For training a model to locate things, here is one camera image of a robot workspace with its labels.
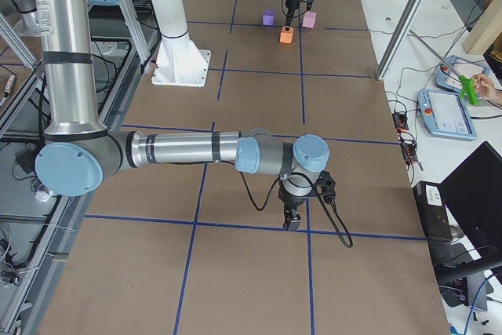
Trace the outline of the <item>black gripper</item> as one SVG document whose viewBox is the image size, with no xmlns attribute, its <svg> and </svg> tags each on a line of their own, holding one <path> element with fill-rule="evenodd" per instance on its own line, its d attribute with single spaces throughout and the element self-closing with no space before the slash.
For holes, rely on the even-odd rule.
<svg viewBox="0 0 502 335">
<path fill-rule="evenodd" d="M 279 185 L 278 198 L 283 202 L 284 223 L 282 227 L 286 231 L 297 231 L 301 223 L 298 208 L 306 201 L 307 198 L 314 196 L 312 189 L 308 189 L 305 195 L 291 194 L 286 190 L 284 184 Z"/>
<path fill-rule="evenodd" d="M 286 26 L 290 27 L 293 22 L 293 12 L 295 12 L 300 7 L 300 0 L 286 0 Z"/>
</svg>

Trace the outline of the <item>person's hand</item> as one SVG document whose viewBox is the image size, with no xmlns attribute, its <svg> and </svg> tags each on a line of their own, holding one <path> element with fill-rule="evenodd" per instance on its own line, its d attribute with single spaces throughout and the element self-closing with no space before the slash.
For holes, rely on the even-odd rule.
<svg viewBox="0 0 502 335">
<path fill-rule="evenodd" d="M 472 77 L 474 80 L 475 92 L 484 100 L 489 100 L 501 104 L 501 94 L 495 89 L 492 80 L 484 74 L 477 74 Z"/>
</svg>

